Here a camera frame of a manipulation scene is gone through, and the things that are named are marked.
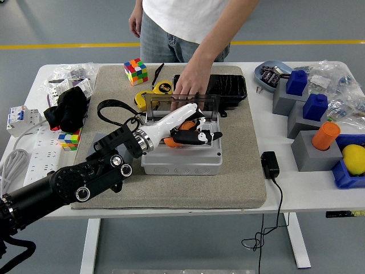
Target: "gray box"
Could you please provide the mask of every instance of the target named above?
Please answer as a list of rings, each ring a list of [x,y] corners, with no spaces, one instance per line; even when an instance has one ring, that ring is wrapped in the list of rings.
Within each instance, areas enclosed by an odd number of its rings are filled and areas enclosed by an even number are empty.
[[[219,131],[219,119],[206,122],[211,132]],[[221,138],[210,145],[168,147],[160,143],[143,155],[141,166],[147,175],[217,175],[222,166]]]
[[[307,102],[309,97],[308,86],[302,96],[286,93],[287,79],[280,79],[273,96],[273,114],[288,116],[296,101]]]
[[[313,121],[303,118],[303,106],[305,102],[296,101],[287,119],[287,137],[295,139],[300,131],[318,130],[327,121],[327,115],[322,115],[321,121]]]
[[[336,142],[328,150],[317,150],[312,145],[316,133],[317,130],[301,131],[291,144],[298,171],[329,171],[342,158]]]

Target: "orange cylinder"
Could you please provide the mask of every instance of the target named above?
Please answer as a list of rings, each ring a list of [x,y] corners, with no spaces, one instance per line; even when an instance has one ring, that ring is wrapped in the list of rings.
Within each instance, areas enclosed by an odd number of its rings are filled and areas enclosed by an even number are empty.
[[[328,150],[340,133],[341,128],[337,124],[333,122],[326,122],[314,135],[312,145],[317,150]]]

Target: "black case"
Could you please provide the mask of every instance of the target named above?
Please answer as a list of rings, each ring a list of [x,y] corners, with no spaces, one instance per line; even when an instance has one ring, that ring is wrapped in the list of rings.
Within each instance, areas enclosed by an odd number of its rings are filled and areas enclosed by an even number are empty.
[[[174,75],[173,88],[180,75]],[[212,74],[209,79],[206,94],[220,95],[219,112],[230,107],[237,107],[239,102],[247,97],[246,81],[242,75]]]

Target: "orange object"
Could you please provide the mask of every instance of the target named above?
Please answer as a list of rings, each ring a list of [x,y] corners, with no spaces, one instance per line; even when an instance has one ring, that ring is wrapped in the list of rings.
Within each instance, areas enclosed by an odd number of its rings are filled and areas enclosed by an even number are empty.
[[[333,122],[326,122],[314,135],[312,145],[317,150],[328,150],[340,133],[341,128],[337,124]]]
[[[195,126],[195,123],[193,121],[186,121],[181,124],[181,126],[179,127],[179,130],[190,130],[193,126]],[[175,143],[174,140],[172,139],[172,137],[165,138],[164,142],[169,147],[178,147],[181,145],[179,143]]]

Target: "robotic arm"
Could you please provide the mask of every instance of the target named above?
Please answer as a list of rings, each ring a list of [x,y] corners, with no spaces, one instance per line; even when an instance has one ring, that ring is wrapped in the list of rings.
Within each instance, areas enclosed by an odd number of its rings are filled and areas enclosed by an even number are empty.
[[[132,175],[132,167],[118,154],[116,148],[119,145],[124,144],[134,158],[139,158],[143,153],[153,151],[160,140],[175,134],[175,128],[188,119],[204,122],[203,114],[194,103],[180,107],[154,125],[142,126],[135,132],[131,132],[127,125],[122,125],[97,141],[94,144],[95,152],[85,162],[50,172],[37,182],[5,194],[0,200],[0,257],[6,253],[6,246],[1,245],[3,241],[10,244],[20,241],[11,237],[19,229],[24,229],[62,206],[86,202],[109,188],[114,192],[121,191],[123,181]],[[176,140],[180,143],[204,144],[222,136],[220,132],[193,130],[190,133],[192,135],[189,134],[187,138],[182,135]],[[201,141],[201,134],[204,134],[205,141]],[[17,245],[28,247],[26,243]],[[28,254],[22,257],[20,254],[5,265],[0,273],[8,272],[34,251],[35,245]]]

